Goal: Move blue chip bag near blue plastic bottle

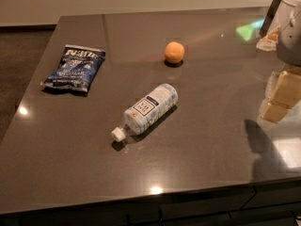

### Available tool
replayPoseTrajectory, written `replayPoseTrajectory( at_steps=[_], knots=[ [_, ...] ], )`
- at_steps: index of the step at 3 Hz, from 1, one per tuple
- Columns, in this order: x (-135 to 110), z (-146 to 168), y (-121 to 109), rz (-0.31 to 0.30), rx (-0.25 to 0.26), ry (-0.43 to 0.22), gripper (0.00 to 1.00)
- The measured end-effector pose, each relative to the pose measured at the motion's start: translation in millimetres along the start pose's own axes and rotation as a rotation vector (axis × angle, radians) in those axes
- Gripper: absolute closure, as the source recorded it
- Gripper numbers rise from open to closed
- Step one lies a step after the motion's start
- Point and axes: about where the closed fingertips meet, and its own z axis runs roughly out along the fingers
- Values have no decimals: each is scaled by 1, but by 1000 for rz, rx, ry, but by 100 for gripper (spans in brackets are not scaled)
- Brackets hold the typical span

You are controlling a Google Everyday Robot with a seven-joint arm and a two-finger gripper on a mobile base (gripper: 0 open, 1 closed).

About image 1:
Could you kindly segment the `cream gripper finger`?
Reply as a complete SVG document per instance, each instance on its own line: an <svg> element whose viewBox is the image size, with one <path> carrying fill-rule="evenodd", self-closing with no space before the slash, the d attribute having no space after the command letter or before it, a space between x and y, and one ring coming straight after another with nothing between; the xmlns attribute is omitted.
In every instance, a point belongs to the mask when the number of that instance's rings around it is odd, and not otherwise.
<svg viewBox="0 0 301 226"><path fill-rule="evenodd" d="M301 68L272 72L261 104L261 117L266 121L279 122L300 100Z"/></svg>
<svg viewBox="0 0 301 226"><path fill-rule="evenodd" d="M265 37L258 41L256 48L266 52L276 51L279 30L280 26L275 27Z"/></svg>

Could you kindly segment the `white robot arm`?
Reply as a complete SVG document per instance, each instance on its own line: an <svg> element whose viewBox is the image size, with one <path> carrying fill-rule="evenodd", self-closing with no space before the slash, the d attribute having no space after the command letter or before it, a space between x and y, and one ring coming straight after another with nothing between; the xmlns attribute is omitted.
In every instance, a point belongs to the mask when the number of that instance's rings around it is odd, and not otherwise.
<svg viewBox="0 0 301 226"><path fill-rule="evenodd" d="M259 116L277 123L301 101L301 0L273 0L256 47L276 51L286 68L272 72Z"/></svg>

